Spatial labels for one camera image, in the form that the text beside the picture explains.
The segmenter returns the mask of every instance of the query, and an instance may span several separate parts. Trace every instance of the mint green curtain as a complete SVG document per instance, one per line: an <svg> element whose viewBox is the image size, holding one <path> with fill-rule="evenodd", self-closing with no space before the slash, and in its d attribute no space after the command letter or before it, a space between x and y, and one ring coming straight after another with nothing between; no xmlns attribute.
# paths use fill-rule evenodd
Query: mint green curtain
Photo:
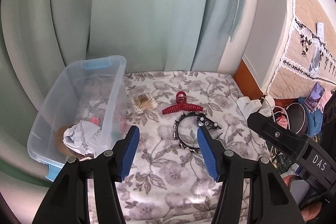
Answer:
<svg viewBox="0 0 336 224"><path fill-rule="evenodd" d="M49 185L48 167L29 157L26 142L44 98L66 65L123 55L128 72L216 71L244 2L1 0L0 176L8 182L8 195L15 195L16 181L40 194ZM0 183L1 192L5 187Z"/></svg>

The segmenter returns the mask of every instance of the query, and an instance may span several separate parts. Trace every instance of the black headband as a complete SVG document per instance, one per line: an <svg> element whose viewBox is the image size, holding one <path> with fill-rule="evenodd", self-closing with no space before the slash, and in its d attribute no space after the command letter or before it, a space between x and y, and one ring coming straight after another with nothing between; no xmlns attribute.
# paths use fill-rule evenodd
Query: black headband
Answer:
<svg viewBox="0 0 336 224"><path fill-rule="evenodd" d="M197 114L196 112L189 112L188 114L182 114L180 119L177 121L175 120L175 123L174 123L174 129L175 129L175 132L174 132L174 138L176 140L179 140L179 145L181 148L183 149L186 149L186 148L189 148L190 152L192 153L198 153L199 151L199 147L194 147L194 146L190 146L190 145L187 145L181 138L180 138L180 135L179 135L179 124L185 119L185 118L188 118L188 117L197 117L197 125L199 127L201 126L206 126L206 128L209 130L209 129L214 129L214 130L218 130L218 129L222 129L220 126L218 126L218 123L217 122L213 122L212 120L210 120L209 118L207 118L205 116L204 113L199 113Z"/></svg>

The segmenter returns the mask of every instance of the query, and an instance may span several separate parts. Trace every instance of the gray floral pattern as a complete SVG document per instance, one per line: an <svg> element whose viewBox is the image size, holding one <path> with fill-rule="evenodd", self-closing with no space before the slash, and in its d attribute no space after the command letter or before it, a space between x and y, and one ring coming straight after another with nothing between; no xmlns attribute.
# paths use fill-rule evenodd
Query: gray floral pattern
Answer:
<svg viewBox="0 0 336 224"><path fill-rule="evenodd" d="M218 140L224 147L248 159L269 156L265 146L254 142L237 107L236 101L242 94L233 78L209 72L159 71L128 73L124 82L129 97L151 93L159 104L157 109L139 115L131 109L126 113L127 123L140 129L140 142L129 176L122 183L116 183L125 220L132 224L210 223L221 183L208 175L201 154L181 149L174 140L174 121L182 112L163 115L162 110L175 104L175 94L182 90L188 102L203 106L204 113L222 127L210 133L213 137L222 133ZM193 130L185 133L184 138L197 143ZM242 222L247 219L248 184L245 180ZM92 182L89 183L89 198L92 203ZM91 224L97 223L95 205L89 206Z"/></svg>
<svg viewBox="0 0 336 224"><path fill-rule="evenodd" d="M75 122L81 120L91 121L92 117L98 119L101 126L109 102L114 76L92 75L86 78L84 93L79 101Z"/></svg>

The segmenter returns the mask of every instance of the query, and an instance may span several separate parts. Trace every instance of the phone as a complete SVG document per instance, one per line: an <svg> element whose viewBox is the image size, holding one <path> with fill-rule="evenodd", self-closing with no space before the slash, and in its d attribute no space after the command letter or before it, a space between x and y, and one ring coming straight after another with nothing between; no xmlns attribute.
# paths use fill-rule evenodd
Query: phone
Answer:
<svg viewBox="0 0 336 224"><path fill-rule="evenodd" d="M325 89L319 83L316 83L309 93L306 100L303 102L308 112L314 112L319 105L319 102L322 98Z"/></svg>

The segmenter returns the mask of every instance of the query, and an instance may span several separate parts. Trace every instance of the pink fabric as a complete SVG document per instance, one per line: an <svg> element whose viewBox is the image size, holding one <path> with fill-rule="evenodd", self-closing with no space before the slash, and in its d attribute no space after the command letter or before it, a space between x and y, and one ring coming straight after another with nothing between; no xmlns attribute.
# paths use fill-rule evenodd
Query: pink fabric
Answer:
<svg viewBox="0 0 336 224"><path fill-rule="evenodd" d="M317 106L317 108L319 110L321 110L322 113L323 113L323 110L324 110L324 106L329 101L329 99L331 98L331 95L332 94L331 94L330 90L325 90L325 92L323 93L322 98L320 100L320 103Z"/></svg>
<svg viewBox="0 0 336 224"><path fill-rule="evenodd" d="M278 125L282 126L283 128L287 128L288 125L288 121L286 119L286 117L284 115L280 115L277 119L276 119Z"/></svg>

